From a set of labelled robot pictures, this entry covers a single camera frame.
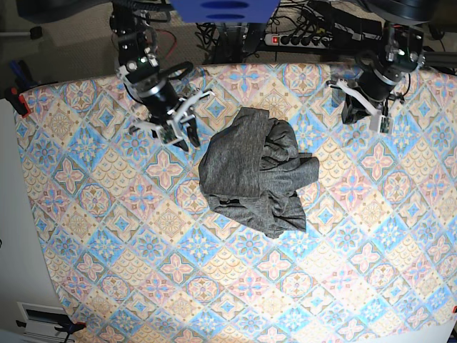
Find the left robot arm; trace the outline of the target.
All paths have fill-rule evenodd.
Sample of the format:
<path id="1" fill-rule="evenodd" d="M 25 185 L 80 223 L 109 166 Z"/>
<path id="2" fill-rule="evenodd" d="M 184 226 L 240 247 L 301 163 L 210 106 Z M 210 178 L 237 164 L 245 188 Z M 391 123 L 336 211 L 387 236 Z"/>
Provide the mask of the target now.
<path id="1" fill-rule="evenodd" d="M 355 124 L 366 117 L 371 129 L 387 133 L 391 128 L 389 103 L 404 104 L 406 93 L 395 92 L 405 77 L 425 62 L 423 31 L 416 26 L 430 19 L 428 1 L 362 1 L 367 11 L 384 19 L 381 41 L 355 55 L 362 74 L 354 81 L 338 79 L 327 85 L 346 95 L 342 123 Z"/>

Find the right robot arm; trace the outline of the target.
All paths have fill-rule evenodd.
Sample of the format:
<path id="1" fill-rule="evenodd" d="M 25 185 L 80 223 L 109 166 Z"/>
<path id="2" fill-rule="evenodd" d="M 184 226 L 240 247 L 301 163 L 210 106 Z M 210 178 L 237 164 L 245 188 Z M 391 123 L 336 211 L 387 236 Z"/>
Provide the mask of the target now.
<path id="1" fill-rule="evenodd" d="M 213 94 L 199 89 L 180 97 L 172 81 L 181 80 L 194 70 L 190 61 L 162 70 L 157 57 L 156 31 L 148 11 L 167 10 L 167 4 L 142 4 L 138 1 L 113 1 L 109 25 L 117 36 L 119 66 L 117 77 L 131 98 L 148 110 L 145 119 L 136 119 L 129 133 L 150 131 L 163 145 L 174 145 L 187 152 L 188 143 L 201 145 L 194 105 Z"/>

